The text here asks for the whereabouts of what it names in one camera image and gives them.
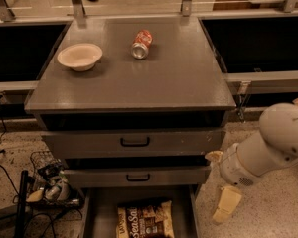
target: can lid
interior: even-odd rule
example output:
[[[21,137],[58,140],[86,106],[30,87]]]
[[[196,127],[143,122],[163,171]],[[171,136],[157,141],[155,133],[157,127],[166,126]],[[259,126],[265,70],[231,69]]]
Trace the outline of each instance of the can lid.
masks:
[[[135,58],[137,58],[139,60],[142,60],[142,59],[145,59],[148,56],[149,50],[148,50],[147,46],[145,46],[142,43],[134,43],[131,46],[131,54]]]

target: white bowl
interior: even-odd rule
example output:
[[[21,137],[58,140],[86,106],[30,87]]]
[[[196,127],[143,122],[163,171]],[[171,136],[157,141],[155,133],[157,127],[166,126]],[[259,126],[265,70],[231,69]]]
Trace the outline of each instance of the white bowl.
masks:
[[[94,67],[102,56],[102,49],[94,44],[75,44],[58,54],[60,64],[75,71],[86,71]]]

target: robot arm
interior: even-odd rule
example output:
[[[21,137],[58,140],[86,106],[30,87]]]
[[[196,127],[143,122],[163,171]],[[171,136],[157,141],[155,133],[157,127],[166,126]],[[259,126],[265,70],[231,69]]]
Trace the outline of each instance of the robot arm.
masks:
[[[223,152],[220,172],[228,183],[244,187],[297,164],[298,106],[276,104],[260,116],[258,132]]]

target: drawer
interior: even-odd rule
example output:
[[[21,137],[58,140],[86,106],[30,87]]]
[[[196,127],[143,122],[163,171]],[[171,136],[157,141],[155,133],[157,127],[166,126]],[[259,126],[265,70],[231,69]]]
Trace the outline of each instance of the drawer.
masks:
[[[199,131],[45,132],[43,140],[56,158],[106,158],[200,155],[220,148],[224,129]]]
[[[176,238],[200,238],[195,198],[190,186],[100,188],[89,190],[83,213],[83,238],[116,237],[117,205],[164,197],[172,200],[172,222]]]
[[[65,170],[74,188],[182,185],[205,183],[210,166],[146,169]]]

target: drawer handle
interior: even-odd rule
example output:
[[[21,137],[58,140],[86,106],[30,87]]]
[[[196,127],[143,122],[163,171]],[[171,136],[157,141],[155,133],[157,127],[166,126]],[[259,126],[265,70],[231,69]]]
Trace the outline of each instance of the drawer handle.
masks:
[[[146,142],[144,143],[134,143],[134,142],[130,142],[128,143],[124,138],[120,138],[120,145],[123,147],[147,147],[150,144],[150,138],[147,137],[146,138]]]
[[[140,182],[140,181],[148,181],[150,179],[150,174],[147,174],[144,178],[133,178],[130,175],[126,175],[126,178],[130,182]]]

